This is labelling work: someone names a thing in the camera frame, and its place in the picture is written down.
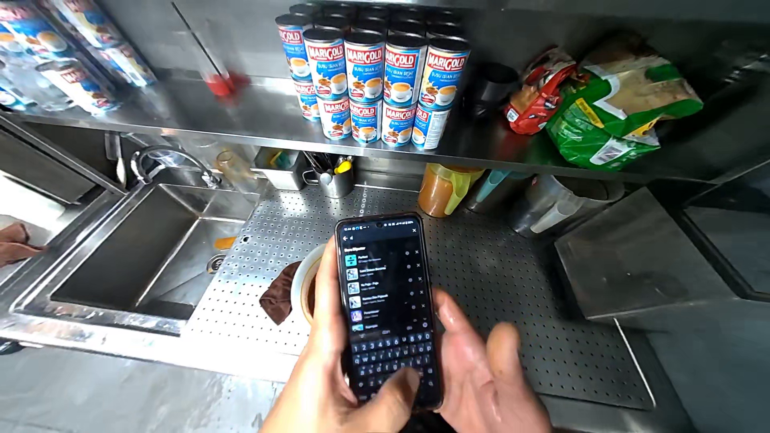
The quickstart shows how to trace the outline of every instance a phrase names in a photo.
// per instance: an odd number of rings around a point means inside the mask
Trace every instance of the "green bag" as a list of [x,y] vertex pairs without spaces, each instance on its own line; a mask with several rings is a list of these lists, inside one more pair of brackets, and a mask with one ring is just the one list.
[[588,54],[561,96],[546,125],[559,152],[576,165],[608,171],[660,148],[657,121],[703,107],[668,60],[627,33]]

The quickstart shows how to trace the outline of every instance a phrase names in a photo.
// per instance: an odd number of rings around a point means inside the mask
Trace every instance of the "stainless steel counter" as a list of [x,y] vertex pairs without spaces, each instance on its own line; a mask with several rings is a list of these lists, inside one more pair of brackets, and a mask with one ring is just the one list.
[[[341,200],[313,188],[270,190],[204,294],[200,305],[216,302],[216,317],[196,311],[180,336],[150,334],[9,314],[20,293],[3,293],[0,337],[285,381],[306,329],[266,318],[257,301],[270,281],[324,243],[338,219],[414,210],[416,202],[416,193],[377,188],[357,187]],[[579,431],[689,426],[644,336],[574,318],[532,242],[466,210],[444,220],[426,216],[425,223],[435,283],[457,298],[482,334],[498,321],[518,326],[522,364],[554,425]]]
[[91,116],[80,108],[62,112],[30,109],[3,116],[128,133],[162,133],[284,149],[637,183],[691,176],[676,164],[647,164],[644,160],[618,173],[586,170],[564,160],[546,133],[518,135],[504,119],[471,124],[460,116],[459,109],[453,110],[448,119],[440,146],[431,151],[419,151],[411,145],[393,148],[381,141],[361,146],[352,138],[329,140],[323,136],[319,123],[308,122],[300,115],[290,79],[253,77],[253,86],[244,89],[237,100],[220,102],[203,81],[186,78],[186,72],[164,72],[161,76],[164,78],[158,85],[132,89],[122,95],[124,103],[120,108],[100,116]]

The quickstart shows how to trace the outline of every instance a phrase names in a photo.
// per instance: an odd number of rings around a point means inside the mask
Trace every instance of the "smartphone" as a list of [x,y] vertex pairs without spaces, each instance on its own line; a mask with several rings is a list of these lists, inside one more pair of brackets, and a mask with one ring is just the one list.
[[370,400],[391,374],[412,367],[420,373],[414,408],[438,408],[444,388],[420,215],[349,218],[334,233],[353,393]]

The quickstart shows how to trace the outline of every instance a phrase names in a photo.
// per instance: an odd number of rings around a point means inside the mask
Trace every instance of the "red bag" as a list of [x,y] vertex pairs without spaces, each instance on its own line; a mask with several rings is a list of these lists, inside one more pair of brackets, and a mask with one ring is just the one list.
[[539,133],[559,108],[559,84],[577,68],[560,48],[540,54],[522,74],[521,90],[511,95],[505,117],[515,133]]

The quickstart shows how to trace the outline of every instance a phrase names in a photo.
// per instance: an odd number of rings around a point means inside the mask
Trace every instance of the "brown cloth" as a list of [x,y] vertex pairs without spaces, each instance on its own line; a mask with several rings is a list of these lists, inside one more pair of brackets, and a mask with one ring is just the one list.
[[42,248],[27,245],[29,233],[22,223],[13,223],[0,230],[0,267],[28,259]]
[[291,283],[300,263],[294,262],[284,267],[259,298],[259,305],[276,324],[282,324],[291,313]]

